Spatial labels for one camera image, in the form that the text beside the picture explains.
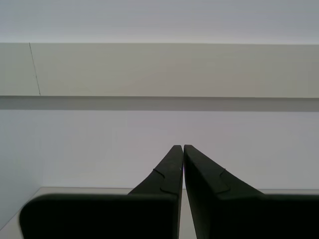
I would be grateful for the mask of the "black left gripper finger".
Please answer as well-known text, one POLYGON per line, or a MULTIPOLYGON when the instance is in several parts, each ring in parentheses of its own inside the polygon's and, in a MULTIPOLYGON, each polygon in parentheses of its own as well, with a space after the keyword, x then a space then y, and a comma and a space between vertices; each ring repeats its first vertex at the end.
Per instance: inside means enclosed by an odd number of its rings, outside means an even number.
POLYGON ((192 145, 184 146, 185 185, 199 239, 316 239, 317 195, 265 194, 192 145))
POLYGON ((183 150, 173 146, 137 187, 119 194, 46 194, 21 210, 25 239, 176 239, 183 150))

